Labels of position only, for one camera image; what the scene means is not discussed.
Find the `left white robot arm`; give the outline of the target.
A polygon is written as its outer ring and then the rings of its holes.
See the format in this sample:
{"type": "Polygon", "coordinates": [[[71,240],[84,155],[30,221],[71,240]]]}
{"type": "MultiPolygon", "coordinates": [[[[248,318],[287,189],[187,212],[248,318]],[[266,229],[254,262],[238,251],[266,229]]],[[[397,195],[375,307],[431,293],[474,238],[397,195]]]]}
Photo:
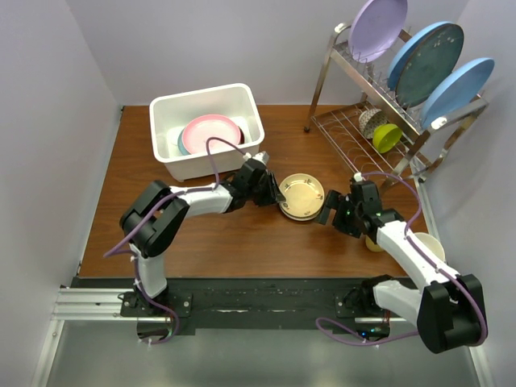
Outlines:
{"type": "Polygon", "coordinates": [[[174,316],[164,274],[164,253],[184,220],[231,213],[250,201],[256,206],[269,206],[285,200],[267,163],[267,152],[259,152],[228,178],[198,187],[171,187],[154,181],[122,216],[123,242],[129,244],[135,263],[135,299],[146,315],[174,316]]]}

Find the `small cream floral plate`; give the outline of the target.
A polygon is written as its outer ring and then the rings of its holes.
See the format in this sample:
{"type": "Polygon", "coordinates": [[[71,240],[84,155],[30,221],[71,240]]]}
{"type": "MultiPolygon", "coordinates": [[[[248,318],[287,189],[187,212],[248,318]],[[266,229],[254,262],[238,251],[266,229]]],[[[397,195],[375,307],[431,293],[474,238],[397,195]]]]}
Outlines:
{"type": "Polygon", "coordinates": [[[319,180],[306,173],[286,177],[279,188],[286,202],[282,203],[293,215],[303,216],[321,210],[325,199],[324,188],[319,180]]]}

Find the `blue cream leaf plate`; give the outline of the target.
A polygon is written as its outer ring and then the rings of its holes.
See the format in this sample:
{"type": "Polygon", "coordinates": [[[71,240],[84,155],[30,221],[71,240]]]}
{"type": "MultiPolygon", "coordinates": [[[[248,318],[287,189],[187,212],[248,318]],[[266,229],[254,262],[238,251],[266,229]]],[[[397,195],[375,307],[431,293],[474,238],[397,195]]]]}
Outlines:
{"type": "Polygon", "coordinates": [[[188,156],[189,155],[189,151],[186,149],[185,145],[184,145],[184,142],[183,142],[183,134],[184,134],[184,130],[185,129],[182,129],[181,132],[179,133],[178,137],[177,137],[177,147],[179,149],[179,152],[183,155],[183,156],[188,156]]]}

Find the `pink plastic plate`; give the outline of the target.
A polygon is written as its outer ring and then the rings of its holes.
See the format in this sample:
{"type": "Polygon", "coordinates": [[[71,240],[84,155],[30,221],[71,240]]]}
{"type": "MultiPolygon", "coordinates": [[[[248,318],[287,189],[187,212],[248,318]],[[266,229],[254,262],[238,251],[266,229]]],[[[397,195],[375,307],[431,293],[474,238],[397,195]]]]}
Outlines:
{"type": "Polygon", "coordinates": [[[183,129],[183,142],[190,155],[204,152],[206,142],[211,137],[224,139],[239,145],[238,125],[227,116],[205,114],[190,121],[183,129]]]}

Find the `red rimmed beige plate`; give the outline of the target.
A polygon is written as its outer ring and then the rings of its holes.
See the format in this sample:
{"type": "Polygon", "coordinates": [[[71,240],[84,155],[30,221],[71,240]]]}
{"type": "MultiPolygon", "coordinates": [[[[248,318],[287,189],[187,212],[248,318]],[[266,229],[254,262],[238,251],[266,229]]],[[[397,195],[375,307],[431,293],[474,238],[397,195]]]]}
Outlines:
{"type": "Polygon", "coordinates": [[[245,134],[243,132],[243,129],[241,126],[238,126],[238,128],[239,128],[239,134],[240,134],[239,144],[245,144],[245,134]]]}

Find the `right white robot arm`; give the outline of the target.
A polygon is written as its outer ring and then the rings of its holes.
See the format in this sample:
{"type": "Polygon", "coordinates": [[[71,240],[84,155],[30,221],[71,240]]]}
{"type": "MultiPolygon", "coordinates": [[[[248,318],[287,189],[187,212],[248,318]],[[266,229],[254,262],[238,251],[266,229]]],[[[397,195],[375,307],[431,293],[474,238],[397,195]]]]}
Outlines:
{"type": "Polygon", "coordinates": [[[330,191],[318,222],[326,223],[332,210],[337,231],[369,237],[414,284],[408,288],[389,275],[369,278],[344,297],[345,306],[370,317],[382,311],[395,313],[416,327],[415,334],[435,354],[483,344],[488,326],[481,282],[449,267],[416,237],[395,209],[385,209],[374,182],[358,174],[348,194],[330,191]]]}

